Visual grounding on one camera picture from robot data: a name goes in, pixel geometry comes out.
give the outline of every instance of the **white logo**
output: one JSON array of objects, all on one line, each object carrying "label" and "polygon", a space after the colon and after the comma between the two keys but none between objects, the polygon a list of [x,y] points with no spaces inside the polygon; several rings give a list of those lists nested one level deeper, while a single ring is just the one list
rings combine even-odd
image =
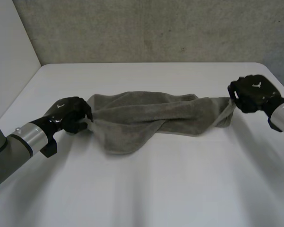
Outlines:
[{"label": "white logo", "polygon": [[261,82],[260,82],[258,85],[253,84],[252,86],[253,86],[253,87],[261,88]]},{"label": "white logo", "polygon": [[64,106],[65,104],[63,104],[63,105],[59,105],[59,104],[57,104],[57,108],[59,109],[60,107],[62,107],[62,106]]}]

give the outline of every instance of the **concrete wall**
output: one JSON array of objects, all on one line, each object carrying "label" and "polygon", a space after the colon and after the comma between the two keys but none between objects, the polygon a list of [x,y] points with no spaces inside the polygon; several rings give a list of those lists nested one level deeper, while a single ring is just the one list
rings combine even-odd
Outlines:
[{"label": "concrete wall", "polygon": [[0,0],[0,117],[39,68],[12,0]]},{"label": "concrete wall", "polygon": [[42,65],[259,62],[284,84],[284,0],[14,0]]}]

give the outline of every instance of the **robotic hand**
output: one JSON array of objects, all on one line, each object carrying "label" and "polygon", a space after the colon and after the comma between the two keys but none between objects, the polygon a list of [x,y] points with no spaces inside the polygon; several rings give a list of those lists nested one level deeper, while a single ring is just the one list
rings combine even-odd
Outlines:
[{"label": "robotic hand", "polygon": [[90,106],[82,98],[69,97],[58,100],[43,117],[16,128],[7,137],[0,130],[0,183],[38,151],[46,157],[56,154],[53,135],[60,130],[76,134],[86,129],[87,123],[81,121],[85,116],[93,120]]},{"label": "robotic hand", "polygon": [[262,110],[268,116],[270,127],[284,131],[284,98],[275,86],[262,75],[240,77],[231,82],[228,92],[243,113]]},{"label": "robotic hand", "polygon": [[69,97],[58,100],[42,118],[32,121],[32,124],[38,126],[46,134],[48,140],[48,143],[40,149],[41,153],[46,157],[57,153],[57,143],[53,139],[53,135],[57,131],[65,130],[76,134],[86,129],[87,123],[80,122],[85,118],[85,115],[93,121],[91,108],[84,99]]}]

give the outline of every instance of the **gray towel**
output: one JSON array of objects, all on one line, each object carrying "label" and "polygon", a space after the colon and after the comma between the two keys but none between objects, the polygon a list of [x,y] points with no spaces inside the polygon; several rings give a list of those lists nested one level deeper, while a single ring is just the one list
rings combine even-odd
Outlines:
[{"label": "gray towel", "polygon": [[235,105],[227,97],[198,98],[161,92],[95,94],[89,129],[112,154],[128,154],[142,147],[155,133],[198,136],[211,127],[227,127]]}]

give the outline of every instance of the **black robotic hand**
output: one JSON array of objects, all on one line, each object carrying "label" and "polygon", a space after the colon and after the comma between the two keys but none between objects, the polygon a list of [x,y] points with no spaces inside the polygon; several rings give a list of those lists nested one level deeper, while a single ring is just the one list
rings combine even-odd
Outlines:
[{"label": "black robotic hand", "polygon": [[280,92],[262,75],[240,77],[231,82],[228,92],[243,113],[263,110],[268,101],[281,98]]},{"label": "black robotic hand", "polygon": [[89,118],[93,121],[90,106],[79,97],[63,98],[55,102],[45,115],[31,123],[39,126],[46,134],[48,143],[40,151],[46,157],[50,157],[57,153],[57,143],[53,135],[65,130],[70,133],[78,133],[87,128],[88,124],[81,120]]},{"label": "black robotic hand", "polygon": [[58,131],[65,130],[75,134],[87,128],[87,123],[80,122],[85,116],[93,121],[90,106],[79,97],[60,99],[44,114],[44,117],[55,123]]}]

